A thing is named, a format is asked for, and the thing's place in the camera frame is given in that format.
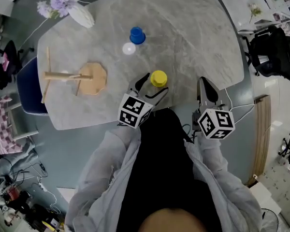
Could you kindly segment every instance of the wooden dowel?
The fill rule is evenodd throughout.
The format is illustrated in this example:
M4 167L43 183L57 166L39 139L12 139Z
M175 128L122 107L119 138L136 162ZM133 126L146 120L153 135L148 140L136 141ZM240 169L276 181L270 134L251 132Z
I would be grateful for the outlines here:
M81 85L81 81L82 81L82 80L79 80L78 83L77 83L76 96L77 96L77 94L78 94L78 90L79 90L79 87L80 87L80 85Z
M44 72L43 79L45 80L92 80L90 75L75 75L59 72Z
M47 57L47 63L48 63L48 71L50 72L51 70L50 70L50 54L49 54L49 47L47 47L47 49L46 49L46 57ZM46 93L47 93L47 90L48 90L49 84L50 84L50 80L47 81L47 83L46 83L46 87L45 87L45 90L44 90L44 93L43 93L43 96L42 96L41 103L43 103L43 104L44 104L44 102L45 102Z
M81 74L72 75L70 76L70 78L79 77L79 76L81 76Z

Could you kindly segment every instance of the sleeve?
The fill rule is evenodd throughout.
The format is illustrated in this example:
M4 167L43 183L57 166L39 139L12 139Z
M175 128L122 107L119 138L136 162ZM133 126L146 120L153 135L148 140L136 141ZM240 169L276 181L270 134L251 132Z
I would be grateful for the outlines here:
M241 211L249 227L261 228L261 208L249 188L228 172L228 162L220 151L219 140L198 138L203 163L211 170L227 198Z
M138 131L130 127L119 127L105 133L99 147L94 150L85 165L76 193L69 203L65 226L73 231L73 220L84 215L92 204L107 190L114 172L121 168L127 148Z

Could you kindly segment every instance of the pink checkered cloth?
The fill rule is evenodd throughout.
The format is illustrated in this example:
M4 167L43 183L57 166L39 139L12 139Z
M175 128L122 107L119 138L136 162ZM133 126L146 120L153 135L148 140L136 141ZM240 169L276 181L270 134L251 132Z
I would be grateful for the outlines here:
M290 36L290 22L283 23L279 27L283 29L286 36Z
M0 98L0 155L22 151L22 146L13 140L11 130L8 128L8 117L4 107L11 100L8 96Z

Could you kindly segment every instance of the white cube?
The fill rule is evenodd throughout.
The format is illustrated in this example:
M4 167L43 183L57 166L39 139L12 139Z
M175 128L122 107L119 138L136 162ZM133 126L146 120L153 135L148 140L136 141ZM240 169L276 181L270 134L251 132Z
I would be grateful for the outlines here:
M207 108L198 120L207 139L225 139L235 130L232 112Z
M118 121L132 128L137 128L148 119L153 105L134 96L124 94L121 100Z

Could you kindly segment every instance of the white desk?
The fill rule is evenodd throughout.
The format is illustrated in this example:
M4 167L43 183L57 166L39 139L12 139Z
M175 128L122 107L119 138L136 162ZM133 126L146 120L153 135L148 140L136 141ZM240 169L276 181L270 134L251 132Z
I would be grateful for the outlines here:
M232 21L238 31L241 30L256 30L256 25L260 20L267 20L275 22L273 13L278 13L286 17L290 17L290 12L287 4L283 0L266 0L269 6L264 0L222 0L226 6ZM261 9L262 14L259 16L253 16L251 21L251 11L248 4L256 4Z
M78 73L86 62L107 71L107 86L97 96L75 96L75 81L51 81L45 105L58 130L117 120L129 81L155 70L168 75L168 95L158 108L196 100L199 77L219 89L244 78L243 61L234 29L218 0L98 0L88 5L96 24L86 29L70 16L44 34L38 44L42 92L50 47L53 72ZM130 29L146 33L133 55L124 55Z

